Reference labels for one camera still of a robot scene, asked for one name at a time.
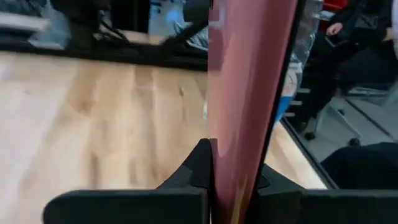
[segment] black jacket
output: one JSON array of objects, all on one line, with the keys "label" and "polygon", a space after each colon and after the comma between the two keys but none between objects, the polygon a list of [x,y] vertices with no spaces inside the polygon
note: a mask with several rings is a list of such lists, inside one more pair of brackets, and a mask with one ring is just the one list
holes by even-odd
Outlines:
[{"label": "black jacket", "polygon": [[355,9],[361,2],[366,2],[363,13],[376,15],[379,14],[379,11],[385,2],[392,2],[392,0],[351,0],[347,6],[336,12],[336,14],[330,19],[330,24],[334,24],[336,22],[344,24],[344,22],[346,22],[349,17],[353,15]]},{"label": "black jacket", "polygon": [[[370,14],[378,16],[377,28],[385,30],[388,27],[392,27],[391,10],[393,0],[353,0],[349,4],[338,11],[331,19],[330,24],[340,22],[344,23],[353,15],[355,9],[359,6],[359,3],[366,2],[366,6],[363,10],[363,14]],[[369,39],[369,36],[364,34],[363,39]],[[394,43],[392,40],[386,42],[372,43],[370,48],[375,51],[380,57],[390,60],[392,63],[396,62],[396,56],[394,52]]]}]

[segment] office chair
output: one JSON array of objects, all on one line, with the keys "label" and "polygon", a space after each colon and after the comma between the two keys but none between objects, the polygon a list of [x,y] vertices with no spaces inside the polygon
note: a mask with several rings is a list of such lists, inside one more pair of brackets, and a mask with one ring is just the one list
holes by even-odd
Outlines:
[{"label": "office chair", "polygon": [[[380,91],[378,90],[378,88],[383,88],[383,86],[385,86],[385,84],[374,85],[373,88],[363,88],[362,87],[362,89],[365,90],[365,94],[363,94],[362,96],[364,96],[367,101],[386,108],[398,100],[398,80],[396,80],[391,85],[391,87],[387,91],[384,92],[384,94],[383,93],[380,94]],[[376,94],[377,98],[380,98],[381,96],[383,96],[382,100],[372,100],[372,98],[371,98],[372,91],[378,92]],[[347,96],[349,96],[349,94],[348,95],[347,94],[338,94],[338,97],[339,96],[346,98]],[[340,124],[342,124],[345,128],[347,128],[349,131],[351,131],[354,134],[355,137],[351,138],[348,141],[348,145],[350,145],[350,146],[361,145],[361,139],[363,138],[363,135],[345,117],[344,110],[342,108],[336,108],[335,106],[333,106],[332,103],[328,103],[325,106],[325,108],[319,113],[319,115],[315,119],[315,122],[311,128],[311,131],[305,133],[305,135],[304,135],[304,138],[306,140],[311,141],[316,138],[317,134],[319,133],[319,131],[322,127],[323,120],[327,114],[332,115]],[[375,123],[375,121],[373,121],[373,120],[369,120],[369,121],[373,125],[379,126],[377,123]]]}]

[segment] chair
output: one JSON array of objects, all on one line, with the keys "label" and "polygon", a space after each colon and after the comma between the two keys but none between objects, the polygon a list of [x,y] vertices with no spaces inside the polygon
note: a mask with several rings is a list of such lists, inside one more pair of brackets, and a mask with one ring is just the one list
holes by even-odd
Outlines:
[{"label": "chair", "polygon": [[[376,91],[378,93],[377,94],[378,98],[380,96],[383,96],[383,94],[380,94],[380,90],[372,89],[372,88],[365,88],[365,90],[368,92],[365,94],[366,96],[371,95],[372,91]],[[369,99],[368,101],[370,101],[371,103],[377,104],[381,107],[386,108],[386,107],[392,105],[397,100],[398,100],[398,80],[396,80],[395,83],[393,85],[391,85],[391,87],[387,91],[385,91],[382,100],[374,101],[374,100]],[[334,116],[335,119],[339,123],[341,123],[345,128],[350,130],[355,135],[355,138],[350,139],[348,142],[348,144],[350,146],[358,146],[361,144],[361,139],[363,137],[362,134],[350,123],[350,121],[347,120],[343,109],[335,108],[331,103],[328,103],[325,106],[325,108],[319,113],[319,115],[315,119],[313,126],[311,127],[312,130],[305,133],[304,138],[306,140],[311,141],[316,138],[317,134],[319,133],[319,130],[322,127],[323,119],[325,118],[325,116],[327,114]],[[379,126],[377,123],[375,123],[375,121],[371,121],[371,120],[369,120],[369,121],[372,122],[373,125]]]}]

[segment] red panel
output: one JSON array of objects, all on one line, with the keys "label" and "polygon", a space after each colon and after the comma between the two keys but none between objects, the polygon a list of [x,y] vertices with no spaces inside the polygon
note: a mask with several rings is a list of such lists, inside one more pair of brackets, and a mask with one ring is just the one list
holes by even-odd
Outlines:
[{"label": "red panel", "polygon": [[323,1],[323,10],[330,12],[337,12],[344,6],[346,6],[348,0],[324,0]]},{"label": "red panel", "polygon": [[274,125],[271,111],[296,5],[297,0],[214,1],[207,96],[213,224],[243,223],[267,130]]}]

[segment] gray floor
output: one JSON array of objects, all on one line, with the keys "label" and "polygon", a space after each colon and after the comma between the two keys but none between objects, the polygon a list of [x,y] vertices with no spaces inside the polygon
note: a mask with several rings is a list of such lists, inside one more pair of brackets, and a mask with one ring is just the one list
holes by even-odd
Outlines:
[{"label": "gray floor", "polygon": [[[363,100],[353,100],[372,119],[376,120],[383,128],[389,130],[393,136],[398,137],[398,104],[390,108],[381,108],[378,105],[367,103]],[[361,113],[350,106],[344,99],[334,98],[335,108],[345,111],[345,117],[363,135],[362,145],[374,144],[379,142],[392,142],[389,136],[385,135]],[[354,138],[354,134],[347,130],[342,124],[329,114],[325,117],[322,128],[317,138],[307,141],[302,135],[302,140],[307,149],[317,158],[318,161],[324,160],[331,153],[341,147],[348,145],[348,141]]]}]

